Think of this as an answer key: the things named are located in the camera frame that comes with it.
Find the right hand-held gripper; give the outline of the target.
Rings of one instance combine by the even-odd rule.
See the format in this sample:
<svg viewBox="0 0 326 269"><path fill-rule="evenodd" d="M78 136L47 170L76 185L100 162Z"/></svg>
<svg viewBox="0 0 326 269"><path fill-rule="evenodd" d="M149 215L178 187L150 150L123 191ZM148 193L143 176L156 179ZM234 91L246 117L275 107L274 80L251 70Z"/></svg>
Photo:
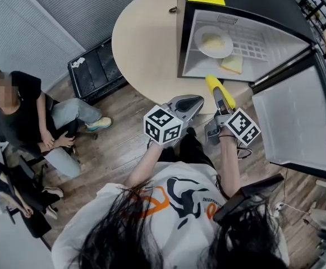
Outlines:
<svg viewBox="0 0 326 269"><path fill-rule="evenodd" d="M218 109L228 108L227 101L219 87L213 89L213 96ZM219 144L219 135L223 128L228 128L233 137L245 146L251 144L261 134L258 125L242 109L236 110L233 114L226 110L217 110L214 117L204 127L206 142L212 145Z"/></svg>

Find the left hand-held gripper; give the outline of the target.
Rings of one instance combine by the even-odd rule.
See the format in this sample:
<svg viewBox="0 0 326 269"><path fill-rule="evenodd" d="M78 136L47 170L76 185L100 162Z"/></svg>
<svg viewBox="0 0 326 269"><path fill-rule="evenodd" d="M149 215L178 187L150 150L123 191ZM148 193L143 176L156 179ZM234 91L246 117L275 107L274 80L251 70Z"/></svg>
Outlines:
<svg viewBox="0 0 326 269"><path fill-rule="evenodd" d="M176 96L161 106L156 105L144 115L144 134L159 145L176 142L203 105L204 98L200 95Z"/></svg>

